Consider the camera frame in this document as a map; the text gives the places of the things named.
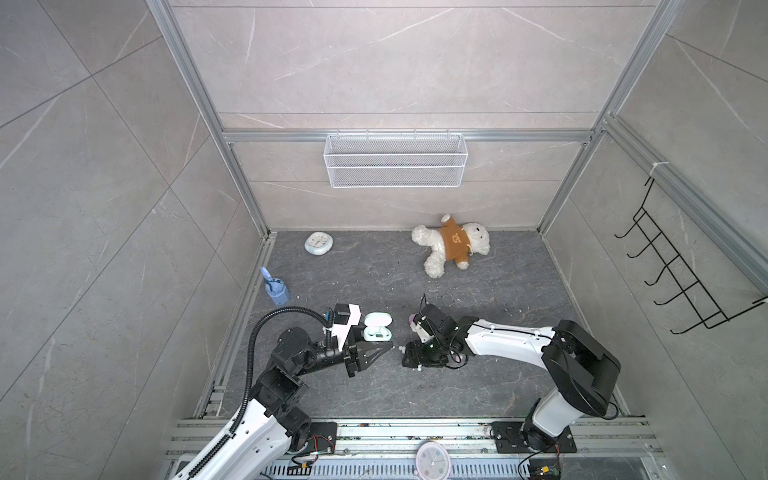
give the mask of teddy bear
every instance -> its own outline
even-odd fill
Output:
[[[445,262],[454,260],[461,270],[469,267],[469,255],[488,255],[491,238],[479,223],[456,224],[451,214],[443,215],[442,228],[431,230],[419,225],[411,232],[411,240],[422,247],[431,247],[432,253],[424,262],[424,271],[431,278],[440,278],[445,272]]]

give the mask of white wire basket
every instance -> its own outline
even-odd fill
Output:
[[[328,135],[323,158],[333,188],[458,187],[467,144],[450,132]]]

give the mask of black wire rack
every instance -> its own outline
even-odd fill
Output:
[[[648,189],[645,192],[645,197],[643,198],[643,203],[640,205],[640,208],[637,210],[636,214],[632,216],[632,220],[634,221],[632,223],[632,226],[629,228],[629,230],[627,230],[627,232],[624,235],[614,235],[614,236],[616,238],[624,238],[632,230],[634,230],[634,228],[636,227],[643,234],[645,239],[648,240],[648,243],[645,245],[645,247],[643,247],[642,250],[640,250],[639,253],[637,253],[636,255],[630,255],[628,253],[627,257],[637,258],[640,255],[642,255],[645,250],[648,250],[648,247],[650,247],[650,248],[653,249],[654,252],[656,252],[658,257],[661,259],[661,262],[664,264],[664,266],[661,267],[661,271],[659,272],[658,276],[656,277],[656,280],[654,280],[653,282],[650,282],[650,283],[648,283],[647,280],[644,280],[645,284],[648,285],[648,286],[656,285],[659,282],[659,280],[661,279],[661,276],[664,275],[664,271],[666,270],[667,272],[670,273],[670,275],[672,276],[672,279],[675,281],[675,283],[677,284],[677,287],[680,289],[680,292],[676,293],[672,298],[670,298],[666,302],[658,303],[656,300],[654,300],[654,303],[656,305],[659,305],[659,306],[660,305],[667,305],[669,302],[671,302],[672,300],[675,300],[676,298],[678,298],[679,296],[682,295],[682,296],[685,296],[685,299],[688,300],[688,303],[690,304],[691,308],[694,309],[694,312],[696,312],[697,316],[699,317],[699,322],[698,323],[695,323],[692,326],[689,326],[688,328],[686,328],[684,330],[681,330],[680,332],[675,332],[672,329],[670,329],[670,332],[672,332],[675,335],[680,335],[682,333],[688,332],[688,331],[696,328],[699,325],[704,325],[708,329],[713,329],[716,326],[722,325],[725,322],[729,322],[729,321],[735,319],[736,317],[741,316],[744,313],[749,312],[750,310],[754,310],[758,306],[764,305],[766,303],[766,300],[768,300],[768,296],[764,296],[761,299],[755,300],[754,302],[752,302],[752,306],[750,306],[749,308],[746,308],[746,309],[738,312],[735,315],[732,315],[732,316],[726,315],[725,312],[723,311],[723,308],[720,307],[720,304],[718,304],[717,301],[715,301],[715,299],[712,297],[712,295],[710,294],[710,291],[707,290],[707,288],[704,286],[703,283],[701,283],[701,279],[699,279],[699,277],[696,275],[696,272],[694,272],[694,269],[692,269],[690,267],[690,265],[688,265],[688,262],[685,260],[685,258],[683,258],[683,256],[680,255],[680,251],[677,250],[677,247],[674,246],[674,243],[672,243],[670,241],[669,237],[667,237],[667,235],[664,233],[664,231],[659,227],[658,223],[656,223],[656,220],[654,220],[654,218],[648,213],[648,210],[645,210],[645,202],[648,199],[648,194],[650,193],[650,189],[654,185],[654,179],[649,177],[648,180],[646,180],[645,185],[648,186]],[[658,233],[656,233],[656,235],[654,235],[653,238],[651,238],[650,235],[648,235],[648,232],[643,229],[643,226],[640,225],[640,220],[642,220],[644,218],[647,218],[654,225],[654,227],[656,227],[656,229],[658,230]],[[664,257],[661,255],[661,252],[659,252],[659,250],[656,248],[656,245],[654,245],[654,242],[656,240],[660,239],[660,238],[664,238],[667,241],[667,243],[670,245],[672,250],[674,251],[674,256],[670,260],[665,260]],[[670,268],[670,266],[675,261],[678,261],[678,260],[683,263],[685,268],[690,272],[690,274],[694,278],[694,282],[692,284],[686,286],[686,287],[683,287],[682,283],[680,282],[680,279],[677,278],[677,276],[674,274],[674,272]],[[701,312],[696,307],[696,305],[694,304],[693,300],[691,300],[690,297],[688,296],[688,290],[690,290],[691,288],[693,288],[696,285],[700,285],[701,286],[701,289],[707,294],[707,296],[712,301],[712,304],[717,308],[717,311],[715,313],[713,313],[712,315],[709,315],[707,318],[704,318],[701,315]],[[722,316],[723,319],[720,319],[720,321],[718,321],[717,323],[714,323],[713,325],[707,325],[707,321],[708,320],[712,320],[713,318],[715,318],[717,316]]]

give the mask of blue bottle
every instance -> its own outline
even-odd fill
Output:
[[[261,276],[264,277],[264,289],[275,305],[285,305],[290,300],[288,287],[279,278],[274,278],[266,267],[261,267]]]

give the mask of marble wall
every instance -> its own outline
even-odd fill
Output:
[[[679,478],[765,478],[768,381],[763,348],[768,306],[714,329],[698,326],[696,313],[637,229],[624,239],[646,193],[647,173],[612,140],[590,160],[546,235],[561,275],[592,333],[622,363],[618,386],[630,411],[646,415]],[[696,224],[658,187],[646,208],[726,313],[761,297]],[[653,227],[644,222],[653,231]],[[663,240],[655,243],[665,259]],[[693,282],[678,260],[673,268]],[[703,315],[716,311],[701,288],[689,290]]]
[[[458,222],[533,230],[580,148],[578,142],[472,142],[460,187],[331,188],[322,143],[236,144],[272,228],[410,229]]]
[[[644,0],[176,0],[225,127],[587,127]]]
[[[689,0],[620,116],[768,251],[768,2]]]
[[[0,477],[152,478],[255,226],[142,0],[9,0],[0,45]]]
[[[689,0],[619,111],[730,221],[768,248],[768,31],[760,0]],[[547,234],[584,318],[621,352],[620,387],[633,413],[648,415],[681,478],[768,478],[768,306],[713,329],[698,321],[631,215],[644,196],[642,171],[613,141],[590,160]],[[654,187],[647,209],[728,315],[763,294],[701,229]],[[662,254],[670,249],[660,240]],[[674,265],[683,285],[694,279]],[[701,288],[689,293],[715,313]],[[713,318],[709,325],[722,320]]]
[[[653,0],[174,0],[225,128],[591,128]],[[272,228],[531,229],[562,144],[473,144],[453,190],[332,189],[318,144],[241,144]]]

